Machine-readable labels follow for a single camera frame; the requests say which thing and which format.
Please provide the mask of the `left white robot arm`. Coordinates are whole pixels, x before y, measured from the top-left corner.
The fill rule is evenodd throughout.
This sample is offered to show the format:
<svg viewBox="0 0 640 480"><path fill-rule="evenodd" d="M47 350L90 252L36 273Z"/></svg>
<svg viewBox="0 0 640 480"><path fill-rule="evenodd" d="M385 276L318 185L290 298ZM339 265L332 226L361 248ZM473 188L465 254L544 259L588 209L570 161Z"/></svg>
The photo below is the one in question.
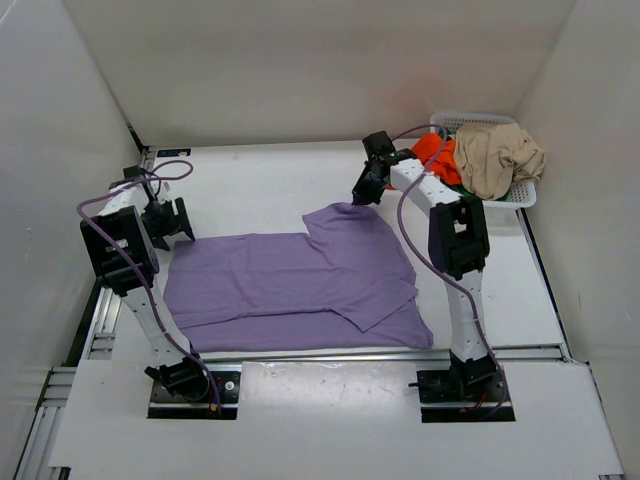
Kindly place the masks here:
<svg viewBox="0 0 640 480"><path fill-rule="evenodd" d="M167 239L195 239L184 200L171 199L163 178L140 166L123 170L109 193L81 202L76 211L97 279L131 310L151 346L154 363L145 369L168 394L200 401L209 392L207 374L190 341L176 326L155 277L157 252Z"/></svg>

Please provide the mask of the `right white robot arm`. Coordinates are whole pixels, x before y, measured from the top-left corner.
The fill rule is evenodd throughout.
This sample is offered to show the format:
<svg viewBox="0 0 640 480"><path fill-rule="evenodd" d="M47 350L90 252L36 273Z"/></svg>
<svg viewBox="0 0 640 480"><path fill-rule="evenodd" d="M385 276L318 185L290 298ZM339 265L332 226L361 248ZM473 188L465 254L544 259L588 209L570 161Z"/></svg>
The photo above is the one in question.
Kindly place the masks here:
<svg viewBox="0 0 640 480"><path fill-rule="evenodd" d="M499 367L484 329L481 286L490 245L482 200L446 186L411 150L396 149L384 131L368 135L362 143L366 161L352 189L353 203L378 204L389 187L401 192L396 209L400 233L423 265L445 283L452 327L451 376L462 389L490 379ZM428 219L426 254L404 225L406 200Z"/></svg>

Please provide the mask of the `purple t shirt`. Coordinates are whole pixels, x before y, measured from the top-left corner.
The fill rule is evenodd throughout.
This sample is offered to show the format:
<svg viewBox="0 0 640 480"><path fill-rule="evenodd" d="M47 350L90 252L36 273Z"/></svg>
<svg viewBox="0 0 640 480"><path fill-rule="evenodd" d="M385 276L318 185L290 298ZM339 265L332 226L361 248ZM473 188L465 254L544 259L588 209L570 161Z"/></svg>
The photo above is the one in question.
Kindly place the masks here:
<svg viewBox="0 0 640 480"><path fill-rule="evenodd" d="M432 347L416 272L383 218L334 203L303 222L176 244L164 301L197 351Z"/></svg>

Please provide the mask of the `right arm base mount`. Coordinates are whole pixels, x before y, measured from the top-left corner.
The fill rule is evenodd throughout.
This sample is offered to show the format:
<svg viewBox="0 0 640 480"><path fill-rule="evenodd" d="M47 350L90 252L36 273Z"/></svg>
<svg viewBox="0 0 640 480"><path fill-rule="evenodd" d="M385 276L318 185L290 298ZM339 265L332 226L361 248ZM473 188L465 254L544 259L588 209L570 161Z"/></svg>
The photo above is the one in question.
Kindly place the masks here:
<svg viewBox="0 0 640 480"><path fill-rule="evenodd" d="M448 370L418 370L408 388L418 393L424 424L515 422L506 385L499 374L463 388Z"/></svg>

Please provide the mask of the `white plastic basket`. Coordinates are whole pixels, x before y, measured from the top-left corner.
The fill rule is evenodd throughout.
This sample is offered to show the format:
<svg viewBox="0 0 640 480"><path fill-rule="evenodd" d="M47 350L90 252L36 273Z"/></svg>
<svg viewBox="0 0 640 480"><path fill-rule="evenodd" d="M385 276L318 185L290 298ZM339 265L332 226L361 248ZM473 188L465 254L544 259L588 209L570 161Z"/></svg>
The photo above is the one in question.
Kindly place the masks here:
<svg viewBox="0 0 640 480"><path fill-rule="evenodd" d="M508 116L492 113L445 111L432 114L430 122L441 125L447 129L449 134L454 134L466 123L505 125L515 123L515 120ZM532 180L523 180L513 183L501 200L484 200L483 203L488 209L518 210L533 206L536 200L534 182Z"/></svg>

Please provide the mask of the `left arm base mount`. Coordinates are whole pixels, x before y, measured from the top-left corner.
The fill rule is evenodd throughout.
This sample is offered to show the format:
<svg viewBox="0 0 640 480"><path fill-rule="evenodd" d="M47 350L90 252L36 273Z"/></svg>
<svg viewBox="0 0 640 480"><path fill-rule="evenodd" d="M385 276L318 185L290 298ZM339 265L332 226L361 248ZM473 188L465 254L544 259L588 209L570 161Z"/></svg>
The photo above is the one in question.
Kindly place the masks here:
<svg viewBox="0 0 640 480"><path fill-rule="evenodd" d="M213 369L219 400L209 378L192 375L173 384L164 382L159 372L147 367L152 379L147 417L163 420L235 420L241 392L242 368L239 364Z"/></svg>

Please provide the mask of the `beige t shirt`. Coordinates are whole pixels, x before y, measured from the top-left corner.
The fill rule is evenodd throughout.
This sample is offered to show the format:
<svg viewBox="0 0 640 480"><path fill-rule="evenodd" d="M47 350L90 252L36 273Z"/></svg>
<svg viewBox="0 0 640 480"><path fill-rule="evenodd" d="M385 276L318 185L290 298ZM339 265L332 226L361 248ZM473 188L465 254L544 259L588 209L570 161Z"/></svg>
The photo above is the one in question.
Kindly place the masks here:
<svg viewBox="0 0 640 480"><path fill-rule="evenodd" d="M546 153L518 123L466 123L455 133L454 160L463 187L494 201L514 183L538 182Z"/></svg>

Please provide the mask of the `green t shirt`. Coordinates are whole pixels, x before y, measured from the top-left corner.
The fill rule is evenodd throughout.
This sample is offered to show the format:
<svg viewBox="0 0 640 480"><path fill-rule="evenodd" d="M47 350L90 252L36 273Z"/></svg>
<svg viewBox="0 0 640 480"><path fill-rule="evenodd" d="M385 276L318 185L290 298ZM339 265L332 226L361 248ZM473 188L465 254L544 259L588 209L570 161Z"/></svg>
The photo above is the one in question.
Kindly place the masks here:
<svg viewBox="0 0 640 480"><path fill-rule="evenodd" d="M442 152L438 155L433 164L433 171L441 181L452 190L462 196L470 196L469 192L462 184L460 174L454 160L455 140L449 131L446 130L446 141Z"/></svg>

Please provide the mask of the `blue label sticker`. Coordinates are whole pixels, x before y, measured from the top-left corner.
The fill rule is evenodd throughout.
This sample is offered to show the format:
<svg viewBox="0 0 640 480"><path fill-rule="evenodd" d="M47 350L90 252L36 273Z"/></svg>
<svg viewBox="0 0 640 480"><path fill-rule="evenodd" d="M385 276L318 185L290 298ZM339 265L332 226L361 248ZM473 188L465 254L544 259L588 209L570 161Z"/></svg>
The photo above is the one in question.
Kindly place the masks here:
<svg viewBox="0 0 640 480"><path fill-rule="evenodd" d="M156 152L157 158L188 157L190 155L190 148L160 149Z"/></svg>

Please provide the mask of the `orange t shirt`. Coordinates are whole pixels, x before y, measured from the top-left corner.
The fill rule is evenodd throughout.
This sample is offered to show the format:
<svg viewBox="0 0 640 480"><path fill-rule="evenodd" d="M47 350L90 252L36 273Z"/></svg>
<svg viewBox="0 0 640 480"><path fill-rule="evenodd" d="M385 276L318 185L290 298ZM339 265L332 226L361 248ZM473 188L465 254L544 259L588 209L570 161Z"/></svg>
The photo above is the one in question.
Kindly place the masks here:
<svg viewBox="0 0 640 480"><path fill-rule="evenodd" d="M410 150L422 165L449 186L460 186L461 176L454 159L456 141L448 137L445 143L437 133L422 136Z"/></svg>

